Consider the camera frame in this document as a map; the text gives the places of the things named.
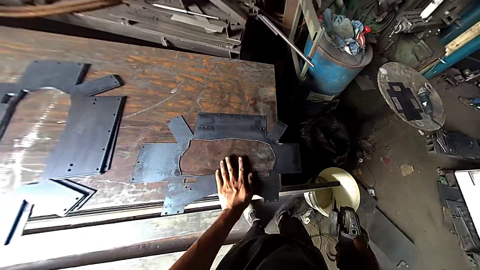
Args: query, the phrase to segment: white bucket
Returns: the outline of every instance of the white bucket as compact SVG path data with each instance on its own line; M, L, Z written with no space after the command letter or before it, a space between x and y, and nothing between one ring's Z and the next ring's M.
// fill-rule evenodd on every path
M333 198L335 198L337 207L350 206L357 211L360 205L360 190L350 173L336 167L327 168L318 175L316 180L317 183L325 181L340 181L341 186L303 193L305 200L313 209L328 217L333 207Z

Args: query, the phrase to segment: black plastic bag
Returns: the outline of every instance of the black plastic bag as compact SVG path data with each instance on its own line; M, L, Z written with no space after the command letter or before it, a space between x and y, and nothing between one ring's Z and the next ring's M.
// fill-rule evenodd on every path
M350 137L345 125L333 116L318 116L302 123L301 137L311 155L328 162L328 167L339 166L347 160Z

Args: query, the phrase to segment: workbench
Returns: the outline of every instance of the workbench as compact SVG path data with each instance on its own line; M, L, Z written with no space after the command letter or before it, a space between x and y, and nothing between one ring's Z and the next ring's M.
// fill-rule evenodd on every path
M91 64L85 81L117 74L125 85L100 96L127 96L111 169L73 179L97 192L83 212L161 206L167 182L130 184L142 143L174 143L166 122L198 112L265 115L277 122L274 67L269 64L0 27L0 82L15 83L34 60ZM57 90L29 93L0 141L0 193L38 182L58 142L70 98Z

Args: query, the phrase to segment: shoe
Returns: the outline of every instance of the shoe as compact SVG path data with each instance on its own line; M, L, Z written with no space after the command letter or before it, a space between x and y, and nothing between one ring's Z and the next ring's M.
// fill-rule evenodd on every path
M249 204L243 211L243 216L250 226L252 226L255 221L260 221L260 219L257 217L257 210L253 209L252 204Z
M277 215L276 224L278 225L278 223L282 218L293 217L297 213L298 209L300 208L300 205L301 205L301 201L298 197L291 199L287 203L287 205L285 205L283 210L281 210L280 213Z
M464 97L458 97L458 100L462 102L464 105L467 106L472 106L473 104L473 98L464 98Z

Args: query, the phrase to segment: human hand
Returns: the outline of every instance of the human hand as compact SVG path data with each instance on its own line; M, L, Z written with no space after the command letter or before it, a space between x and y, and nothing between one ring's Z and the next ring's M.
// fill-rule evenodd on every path
M230 157L220 161L220 169L215 172L218 199L223 210L233 209L242 212L252 200L252 174L244 181L243 158L239 157L238 173L232 167Z
M339 242L335 246L336 267L340 270L379 270L377 258L370 247L357 238L353 244Z

